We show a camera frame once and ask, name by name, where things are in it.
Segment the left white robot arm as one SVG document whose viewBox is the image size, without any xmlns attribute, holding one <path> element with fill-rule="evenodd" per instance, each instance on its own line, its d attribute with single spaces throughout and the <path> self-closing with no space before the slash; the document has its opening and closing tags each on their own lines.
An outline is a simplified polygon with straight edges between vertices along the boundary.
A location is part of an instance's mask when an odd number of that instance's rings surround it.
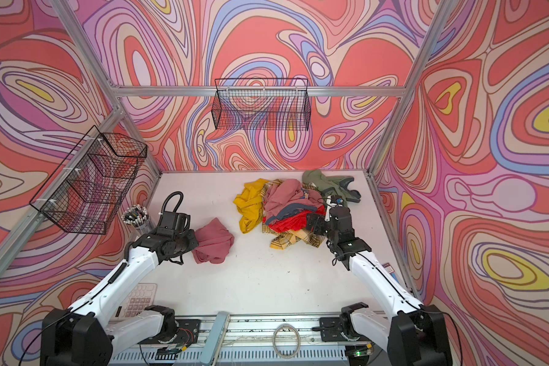
<svg viewBox="0 0 549 366">
<path fill-rule="evenodd" d="M 166 211 L 158 226 L 127 245 L 124 259 L 91 291 L 65 310 L 53 310 L 41 330 L 42 365 L 107 365 L 146 339 L 169 343 L 178 335 L 173 309 L 148 306 L 112 325 L 117 308 L 163 262 L 182 265 L 198 242 L 186 213 Z"/>
</svg>

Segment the pink ribbed cloth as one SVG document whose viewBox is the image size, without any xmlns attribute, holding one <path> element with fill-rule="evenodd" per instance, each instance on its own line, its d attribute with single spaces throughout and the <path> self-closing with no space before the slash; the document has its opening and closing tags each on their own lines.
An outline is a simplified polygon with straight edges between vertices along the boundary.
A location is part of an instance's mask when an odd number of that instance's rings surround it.
<svg viewBox="0 0 549 366">
<path fill-rule="evenodd" d="M 225 261 L 234 244 L 234 236 L 218 218 L 195 231 L 198 247 L 193 251 L 197 264 L 209 262 L 221 264 Z"/>
</svg>

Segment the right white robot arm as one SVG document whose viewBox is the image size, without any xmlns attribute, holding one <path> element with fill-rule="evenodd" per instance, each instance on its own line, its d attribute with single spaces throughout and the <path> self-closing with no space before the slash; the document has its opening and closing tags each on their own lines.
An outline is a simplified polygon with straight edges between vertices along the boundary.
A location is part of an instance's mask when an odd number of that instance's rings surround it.
<svg viewBox="0 0 549 366">
<path fill-rule="evenodd" d="M 326 238 L 333 262 L 357 277 L 384 310 L 381 316 L 365 303 L 344 307 L 340 320 L 348 338 L 369 339 L 392 365 L 454 364 L 445 314 L 424 305 L 390 276 L 371 247 L 355 235 L 347 207 L 308 214 L 307 230 Z"/>
</svg>

